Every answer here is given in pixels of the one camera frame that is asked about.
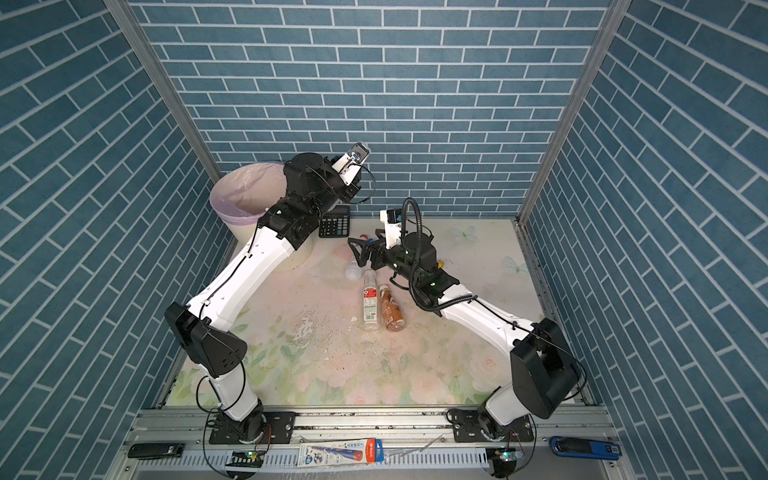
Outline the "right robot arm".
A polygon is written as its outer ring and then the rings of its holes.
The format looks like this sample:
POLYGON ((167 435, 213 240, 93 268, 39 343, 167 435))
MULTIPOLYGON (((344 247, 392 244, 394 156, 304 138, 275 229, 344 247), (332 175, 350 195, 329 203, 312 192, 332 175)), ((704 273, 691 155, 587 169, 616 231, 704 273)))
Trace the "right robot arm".
POLYGON ((500 437, 527 416, 550 418, 579 381, 578 362, 557 323, 520 318, 480 299, 439 267, 429 235, 411 232, 392 247, 383 230, 376 235, 374 241, 347 240, 359 266, 390 268, 407 280, 405 289, 419 309, 466 327, 507 356, 511 382, 478 407, 485 434, 500 437))

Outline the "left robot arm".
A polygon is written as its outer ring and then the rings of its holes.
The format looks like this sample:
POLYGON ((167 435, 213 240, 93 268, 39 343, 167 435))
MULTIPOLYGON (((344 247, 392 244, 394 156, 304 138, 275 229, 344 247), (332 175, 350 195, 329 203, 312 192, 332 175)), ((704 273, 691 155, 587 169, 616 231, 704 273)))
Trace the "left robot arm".
POLYGON ((258 220, 233 263, 186 304, 172 303, 165 318, 189 359, 202 368, 220 411, 238 427, 258 428, 263 406, 244 366, 247 344, 231 329, 246 301, 320 225, 321 217, 359 192, 369 155, 361 143, 329 159, 301 153, 285 163, 287 191, 258 220))

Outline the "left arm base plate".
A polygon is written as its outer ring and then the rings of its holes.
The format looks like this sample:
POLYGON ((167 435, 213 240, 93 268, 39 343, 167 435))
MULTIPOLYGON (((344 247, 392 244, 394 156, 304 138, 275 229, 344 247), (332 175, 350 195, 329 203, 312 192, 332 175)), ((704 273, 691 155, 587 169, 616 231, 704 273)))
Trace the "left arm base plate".
POLYGON ((206 422, 207 441, 213 445, 288 444, 295 420, 296 413, 290 411, 256 412, 242 421, 218 413, 206 422))

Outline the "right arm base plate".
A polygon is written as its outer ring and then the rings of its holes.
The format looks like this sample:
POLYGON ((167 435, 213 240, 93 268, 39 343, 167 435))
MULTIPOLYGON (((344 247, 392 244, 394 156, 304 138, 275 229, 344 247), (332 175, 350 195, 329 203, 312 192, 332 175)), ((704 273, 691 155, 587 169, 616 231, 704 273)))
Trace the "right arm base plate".
POLYGON ((527 416, 515 419, 508 425, 497 423, 484 410, 451 408, 445 412, 454 441, 457 443, 479 442, 530 442, 534 439, 533 423, 527 416))

